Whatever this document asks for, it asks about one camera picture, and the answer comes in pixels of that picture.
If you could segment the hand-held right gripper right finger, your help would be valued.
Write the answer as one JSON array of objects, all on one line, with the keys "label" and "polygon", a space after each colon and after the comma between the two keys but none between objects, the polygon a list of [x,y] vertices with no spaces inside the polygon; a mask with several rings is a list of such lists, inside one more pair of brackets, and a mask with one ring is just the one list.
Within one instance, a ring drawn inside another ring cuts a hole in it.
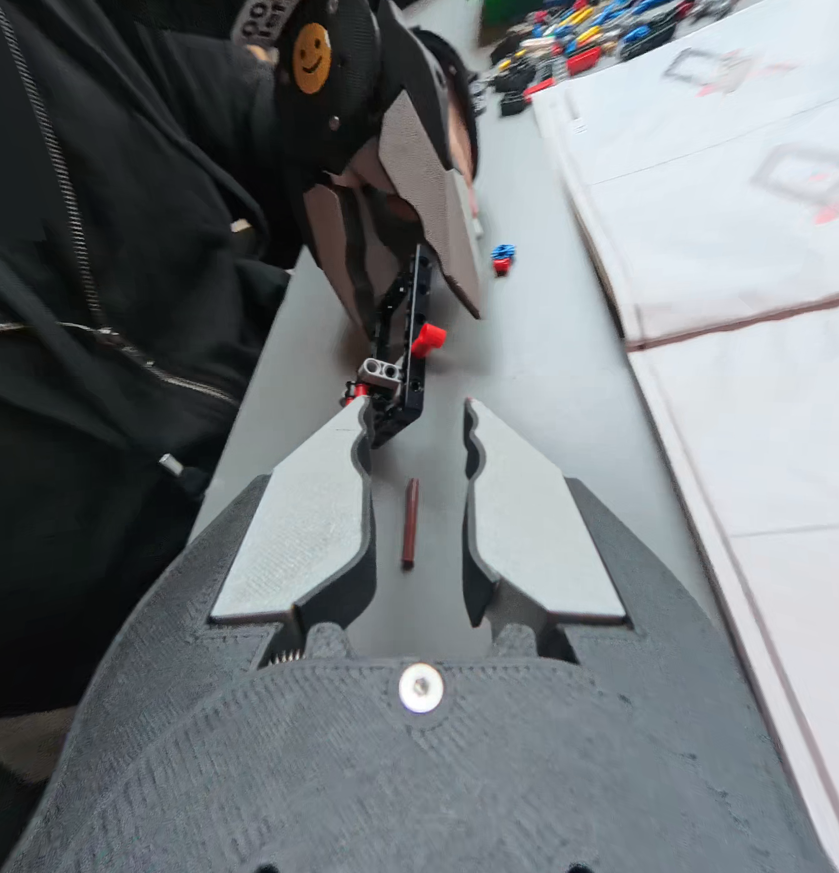
[{"label": "hand-held right gripper right finger", "polygon": [[475,398],[464,403],[462,596],[472,627],[621,625],[628,612],[569,483]]}]

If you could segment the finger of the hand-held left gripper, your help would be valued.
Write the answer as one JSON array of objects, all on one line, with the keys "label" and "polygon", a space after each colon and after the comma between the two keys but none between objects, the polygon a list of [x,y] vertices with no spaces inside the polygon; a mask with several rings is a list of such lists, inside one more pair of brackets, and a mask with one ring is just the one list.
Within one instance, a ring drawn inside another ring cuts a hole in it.
[{"label": "finger of the hand-held left gripper", "polygon": [[304,193],[304,205],[317,266],[353,323],[374,336],[378,307],[358,197],[348,189],[317,183]]},{"label": "finger of the hand-held left gripper", "polygon": [[479,320],[484,273],[468,186],[458,169],[444,167],[406,90],[383,115],[379,157],[396,194],[418,215],[449,288]]}]

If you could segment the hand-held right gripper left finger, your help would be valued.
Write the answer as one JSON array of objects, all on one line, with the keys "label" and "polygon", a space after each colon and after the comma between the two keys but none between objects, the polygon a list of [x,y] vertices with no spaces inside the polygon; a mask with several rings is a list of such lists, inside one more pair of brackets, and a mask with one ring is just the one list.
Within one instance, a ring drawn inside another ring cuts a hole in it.
[{"label": "hand-held right gripper left finger", "polygon": [[377,588],[373,408],[354,399],[273,469],[209,618],[348,628]]}]

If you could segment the brown lego axle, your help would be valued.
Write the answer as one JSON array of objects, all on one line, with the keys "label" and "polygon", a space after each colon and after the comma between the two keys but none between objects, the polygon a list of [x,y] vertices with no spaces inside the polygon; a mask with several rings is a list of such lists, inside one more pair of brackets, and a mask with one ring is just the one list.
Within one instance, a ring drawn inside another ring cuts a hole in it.
[{"label": "brown lego axle", "polygon": [[417,477],[410,478],[405,488],[404,501],[404,524],[401,549],[401,565],[404,570],[412,569],[415,563],[419,491],[419,479]]}]

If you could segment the black lego frame assembly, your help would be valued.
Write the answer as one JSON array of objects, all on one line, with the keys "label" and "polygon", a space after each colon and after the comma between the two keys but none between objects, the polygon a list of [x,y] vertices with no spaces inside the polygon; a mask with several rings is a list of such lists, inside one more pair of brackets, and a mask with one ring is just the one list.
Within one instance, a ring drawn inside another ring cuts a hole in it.
[{"label": "black lego frame assembly", "polygon": [[427,319],[432,296],[432,251],[419,245],[409,267],[384,295],[373,322],[370,354],[345,385],[343,407],[367,399],[370,447],[379,449],[418,420],[425,402],[425,365],[447,331]]}]

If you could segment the pile of loose lego pieces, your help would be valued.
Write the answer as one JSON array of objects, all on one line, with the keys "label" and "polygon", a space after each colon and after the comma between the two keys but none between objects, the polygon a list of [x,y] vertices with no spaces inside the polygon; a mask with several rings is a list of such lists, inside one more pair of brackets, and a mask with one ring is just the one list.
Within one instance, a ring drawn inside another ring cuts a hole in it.
[{"label": "pile of loose lego pieces", "polygon": [[635,60],[715,23],[743,5],[730,1],[541,2],[492,29],[490,68],[469,75],[474,110],[489,97],[502,117],[520,115],[536,93],[600,67]]}]

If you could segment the lego instruction booklet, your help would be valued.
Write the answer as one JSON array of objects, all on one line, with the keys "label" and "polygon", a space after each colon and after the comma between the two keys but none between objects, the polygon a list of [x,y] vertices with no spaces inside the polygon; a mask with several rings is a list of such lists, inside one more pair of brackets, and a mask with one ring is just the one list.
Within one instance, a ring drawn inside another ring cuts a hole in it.
[{"label": "lego instruction booklet", "polygon": [[839,869],[839,2],[750,5],[535,114]]}]

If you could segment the person's left hand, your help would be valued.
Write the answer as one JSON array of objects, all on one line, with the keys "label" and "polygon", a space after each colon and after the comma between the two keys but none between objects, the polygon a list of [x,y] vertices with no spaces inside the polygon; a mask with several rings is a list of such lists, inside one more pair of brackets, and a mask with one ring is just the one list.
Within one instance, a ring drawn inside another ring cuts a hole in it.
[{"label": "person's left hand", "polygon": [[468,126],[458,110],[448,115],[448,136],[454,165],[471,190],[475,179],[475,158]]}]

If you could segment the green container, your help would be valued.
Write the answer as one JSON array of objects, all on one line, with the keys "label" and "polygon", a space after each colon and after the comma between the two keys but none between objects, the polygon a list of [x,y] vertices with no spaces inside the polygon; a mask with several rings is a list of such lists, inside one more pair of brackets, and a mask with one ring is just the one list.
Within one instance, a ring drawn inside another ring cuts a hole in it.
[{"label": "green container", "polygon": [[529,1],[482,1],[479,13],[479,45],[491,45],[529,13]]}]

